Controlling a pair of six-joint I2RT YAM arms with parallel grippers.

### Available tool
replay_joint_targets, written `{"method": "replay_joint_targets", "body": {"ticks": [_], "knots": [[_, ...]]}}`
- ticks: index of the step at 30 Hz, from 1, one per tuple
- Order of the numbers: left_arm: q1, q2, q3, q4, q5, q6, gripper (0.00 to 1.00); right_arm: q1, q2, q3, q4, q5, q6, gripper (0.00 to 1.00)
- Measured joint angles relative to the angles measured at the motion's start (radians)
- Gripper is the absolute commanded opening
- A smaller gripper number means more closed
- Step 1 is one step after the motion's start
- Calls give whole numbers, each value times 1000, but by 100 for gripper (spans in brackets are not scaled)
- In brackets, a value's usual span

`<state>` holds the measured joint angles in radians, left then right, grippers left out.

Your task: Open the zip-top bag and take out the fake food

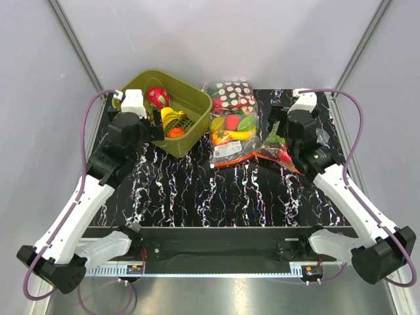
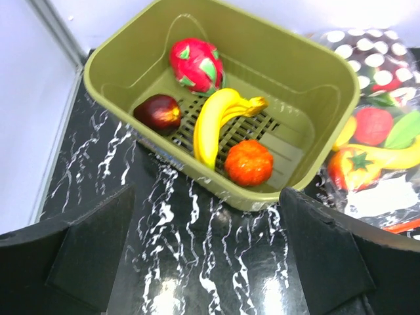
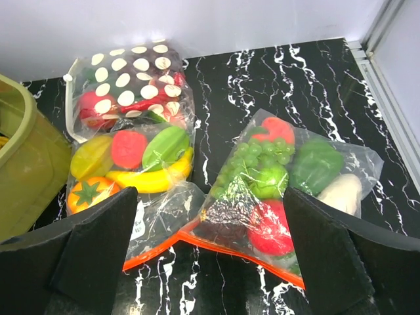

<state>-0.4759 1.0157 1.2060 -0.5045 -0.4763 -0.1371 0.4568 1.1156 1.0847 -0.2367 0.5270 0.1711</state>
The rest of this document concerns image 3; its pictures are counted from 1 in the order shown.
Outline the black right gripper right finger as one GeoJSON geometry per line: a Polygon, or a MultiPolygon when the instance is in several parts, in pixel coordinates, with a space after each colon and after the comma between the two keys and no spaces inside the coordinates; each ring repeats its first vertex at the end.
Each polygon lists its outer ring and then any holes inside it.
{"type": "Polygon", "coordinates": [[[419,313],[419,239],[296,188],[283,204],[313,314],[419,313]]]}

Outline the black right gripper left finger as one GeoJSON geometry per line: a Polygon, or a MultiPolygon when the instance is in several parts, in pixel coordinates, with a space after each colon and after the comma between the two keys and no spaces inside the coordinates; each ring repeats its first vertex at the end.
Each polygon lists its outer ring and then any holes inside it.
{"type": "Polygon", "coordinates": [[[133,187],[1,242],[1,313],[43,314],[53,294],[111,314],[137,212],[133,187]]]}

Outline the orange fake persimmon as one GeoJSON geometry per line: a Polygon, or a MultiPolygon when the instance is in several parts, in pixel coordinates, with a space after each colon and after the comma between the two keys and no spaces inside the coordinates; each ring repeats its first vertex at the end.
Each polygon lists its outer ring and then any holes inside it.
{"type": "Polygon", "coordinates": [[[105,177],[91,177],[77,182],[67,197],[70,215],[82,212],[121,190],[118,184],[105,177]]]}

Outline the yellow fake banana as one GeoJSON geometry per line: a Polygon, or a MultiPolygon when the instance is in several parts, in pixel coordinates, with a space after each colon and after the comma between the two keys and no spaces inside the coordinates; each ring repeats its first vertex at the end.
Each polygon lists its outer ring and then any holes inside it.
{"type": "Polygon", "coordinates": [[[177,182],[188,178],[192,171],[193,154],[194,149],[189,147],[178,161],[159,171],[109,171],[105,177],[121,188],[135,187],[139,194],[166,192],[177,182]]]}

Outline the clear orange-zip fruit bag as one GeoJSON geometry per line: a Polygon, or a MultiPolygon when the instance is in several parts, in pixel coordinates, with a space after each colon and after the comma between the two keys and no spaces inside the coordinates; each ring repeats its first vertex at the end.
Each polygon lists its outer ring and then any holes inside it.
{"type": "Polygon", "coordinates": [[[179,240],[203,192],[190,182],[195,130],[169,123],[95,135],[72,149],[66,191],[69,215],[136,190],[136,215],[124,270],[156,257],[179,240]]]}

